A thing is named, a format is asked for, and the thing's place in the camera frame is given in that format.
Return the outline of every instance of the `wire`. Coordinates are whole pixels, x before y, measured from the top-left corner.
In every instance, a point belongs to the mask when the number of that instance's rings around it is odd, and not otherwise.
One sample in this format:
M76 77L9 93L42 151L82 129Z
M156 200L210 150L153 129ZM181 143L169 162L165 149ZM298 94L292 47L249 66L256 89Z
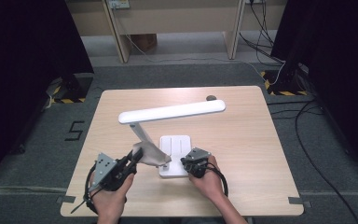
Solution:
M281 75L282 68L284 67L285 64L286 64L286 63L284 63L284 64L281 66L281 68L279 69L278 75L277 75L277 77L275 78L275 81L272 82L272 83L269 83L269 85L272 86L272 85L275 85L275 84L278 82L279 76Z
M73 214L81 205L83 205L83 203L87 203L87 207L93 211L94 213L97 213L97 210L95 209L95 206L93 206L92 204L92 200L90 198L89 195L89 182L90 182L90 178L92 175L92 172L95 171L95 167L97 166L97 161L91 166L91 168L89 169L89 173L87 174L87 178L86 178L86 183L84 185L84 195L83 195L83 201L81 202L81 204L79 204L78 206L76 206L72 211L71 214Z
M213 168L205 167L205 169L213 171L215 174L217 174L220 177L220 179L222 180L222 183L223 183L223 188L224 188L224 191L225 191L225 195L226 195L226 197L228 197L228 184L227 184L225 176L217 169L217 167L214 164L212 164L210 162L207 162L206 164L207 165L209 164L209 165L213 166Z
M261 62L260 58L258 57L258 54L257 52L260 52L262 53L263 55L265 55L266 57L270 58L271 60L277 62L277 63L283 63L283 61L275 58L275 57L272 57L270 56L268 53L266 53L264 50L260 49L259 47L262 47L262 48L271 48L270 46L265 46L265 45L259 45L258 44L258 41L257 41L257 44L251 42L250 40L247 40L245 37L243 37L243 35L241 34L240 32L240 37L243 39L243 41L245 41L245 43L251 47L252 49L255 49L256 50L256 57L257 57L257 60L262 63L262 64L265 64L265 65L268 65L268 66L280 66L279 64L271 64L271 63L263 63Z
M274 42L272 41L271 37L269 36L269 31L267 30L267 23L266 23L266 8L267 8L267 3L264 0L261 0L262 2L262 9L263 9L263 24L260 22L260 19L258 19L257 14L255 14L255 10L253 8L253 4L251 4L251 10L255 15L255 18L257 19L258 24L260 25L260 35L264 36L264 38L267 39L267 41L269 41L270 45L273 46Z
M356 214L354 213L353 209L351 208L351 206L348 204L348 202L344 199L344 197L339 193L339 191L336 189L336 187L334 187L334 185L324 176L324 174L321 172L321 170L316 166L316 164L313 162L312 158L310 157L310 154L308 153L308 151L305 149L302 140L300 138L300 135L298 133L298 119L299 117L303 114L303 111L305 110L305 108L311 104L313 101L306 103L298 112L298 114L296 115L296 121L295 121L295 129L296 129L296 137L298 139L298 143L300 144L302 150L304 151L307 159L310 161L310 164L312 165L312 167L316 170L316 172L318 172L318 174L321 176L321 178L330 186L330 188L336 193L336 195L339 197L339 199L341 199L342 202L344 202L344 204L347 206L347 208L350 210L353 218L355 219L356 223L358 223L358 217L356 216Z
M303 111L304 113L309 113L309 114L313 114L313 115L324 115L324 113L316 113L316 112L311 112L310 110L314 109L314 108L319 108L319 106L314 106L311 108L308 108L307 110ZM276 115L276 114L281 114L281 113L286 113L286 112L298 112L300 110L295 110L295 109L287 109L287 110L281 110L281 111L276 111L276 112L272 112L270 113L270 115ZM296 116L294 117L287 117L287 118L274 118L274 119L294 119Z
M93 193L93 194L91 195L91 197L89 197L89 199L92 200L92 198L93 198L97 193L101 192L101 190L103 190L103 188L99 188L95 193Z

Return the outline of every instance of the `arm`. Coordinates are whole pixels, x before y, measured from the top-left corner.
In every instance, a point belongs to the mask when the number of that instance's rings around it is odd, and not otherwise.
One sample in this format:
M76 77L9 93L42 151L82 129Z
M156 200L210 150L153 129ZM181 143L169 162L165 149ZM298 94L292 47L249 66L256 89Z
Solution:
M98 212L98 224L116 224L123 214L124 203L126 201L126 194L129 191L134 174L130 174L123 185L116 191L101 190L92 197L92 202ZM93 195L98 190L94 190L90 195Z
M216 168L219 169L214 156L210 156L208 162L214 164ZM202 178L196 178L192 174L189 175L189 178L200 193L209 199L219 210L227 224L247 223L231 203L229 198L223 193L222 183L217 174L211 170L206 170L205 175Z

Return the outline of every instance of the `white desk lamp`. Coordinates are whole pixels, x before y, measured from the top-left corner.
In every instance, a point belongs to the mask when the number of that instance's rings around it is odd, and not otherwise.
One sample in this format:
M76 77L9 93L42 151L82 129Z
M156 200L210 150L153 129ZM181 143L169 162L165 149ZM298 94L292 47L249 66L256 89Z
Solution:
M133 110L123 112L118 116L121 124L130 124L130 127L141 141L153 143L140 122L159 119L177 119L189 116L222 112L226 104L222 100L205 101L187 105L163 106L151 109ZM160 137L159 148L171 156L172 161L158 168L161 177L187 176L187 171L180 161L191 151L191 141L188 135L164 135Z

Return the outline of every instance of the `lamp arm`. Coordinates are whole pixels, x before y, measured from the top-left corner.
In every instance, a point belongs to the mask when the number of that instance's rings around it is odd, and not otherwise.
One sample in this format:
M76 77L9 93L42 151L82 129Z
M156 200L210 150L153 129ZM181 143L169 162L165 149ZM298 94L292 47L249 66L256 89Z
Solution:
M118 122L121 124L133 124L160 119L178 119L223 112L225 109L226 104L222 100L205 101L186 105L171 105L122 112L118 115Z
M142 128L140 123L132 123L130 124L131 129L136 134L136 136L141 139L143 142L150 142L153 143L152 139L149 137L145 129Z

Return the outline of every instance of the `wooden table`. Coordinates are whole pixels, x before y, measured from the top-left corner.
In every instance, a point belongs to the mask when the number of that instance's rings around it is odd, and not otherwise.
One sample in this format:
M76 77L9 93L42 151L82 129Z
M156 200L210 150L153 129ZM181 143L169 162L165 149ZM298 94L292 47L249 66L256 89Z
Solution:
M65 217L95 216L82 202L90 167L103 152L117 159L139 142L128 125L118 123L121 112L205 101L208 95L225 101L223 113L143 123L158 144L162 135L190 135L192 147L211 151L225 175L229 199L247 217L298 216L302 204L262 91L258 87L206 87L104 91L80 153L67 196ZM138 174L127 195L123 217L215 217L218 211L188 178L163 179L156 167L138 164Z

